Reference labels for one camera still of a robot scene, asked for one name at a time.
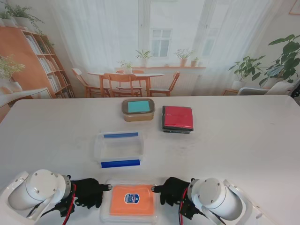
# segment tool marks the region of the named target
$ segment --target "wooden shelf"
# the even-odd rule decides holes
[[[35,90],[41,88],[48,88],[52,98],[56,98],[58,93],[64,89],[68,89],[74,95],[74,90],[70,84],[70,80],[63,69],[63,66],[55,54],[55,50],[51,45],[47,45],[49,39],[46,35],[42,35],[30,30],[22,28],[0,27],[0,52],[3,55],[15,55],[14,60],[25,65],[25,68],[20,73],[15,73],[13,79],[19,82],[21,87],[25,90]],[[48,64],[48,70],[54,69],[50,72],[45,72],[43,59]],[[49,76],[53,75],[55,82],[59,82],[62,88],[55,91],[52,87]]]

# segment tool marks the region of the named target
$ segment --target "wooden dining table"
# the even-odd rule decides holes
[[[104,97],[104,89],[103,89],[103,73],[88,73],[91,75],[98,75],[100,78],[100,90],[101,90],[101,97]],[[164,74],[134,74],[136,76],[136,81],[145,81],[146,82],[146,91],[147,96],[150,96],[150,88],[151,88],[151,77],[163,76]]]

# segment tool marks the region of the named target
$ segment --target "orange sponge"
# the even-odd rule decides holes
[[[117,185],[112,190],[110,215],[152,216],[154,195],[152,185]]]

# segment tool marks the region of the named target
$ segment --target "sponge label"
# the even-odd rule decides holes
[[[124,201],[126,204],[138,204],[140,196],[138,194],[126,194]]]

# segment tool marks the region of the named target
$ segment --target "red cable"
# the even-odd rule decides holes
[[[184,190],[183,195],[182,195],[182,200],[184,199],[184,196],[186,196],[187,191],[188,191],[188,188],[186,188],[186,189]],[[181,210],[182,204],[183,204],[183,201],[180,202],[180,210]],[[182,214],[180,214],[180,221],[181,221],[181,225],[183,225],[183,217],[182,217]]]
[[[64,222],[63,222],[62,225],[66,225],[66,223],[67,223],[67,221],[68,221],[68,219],[69,219],[69,217],[70,217],[72,208],[73,208],[73,202],[74,202],[75,192],[76,192],[76,185],[75,185],[75,184],[73,184],[73,185],[74,185],[74,193],[73,193],[73,197],[72,197],[72,202],[71,202],[70,208],[69,208],[69,210],[68,210],[68,212],[67,212],[66,218],[65,218],[65,220],[64,220]]]

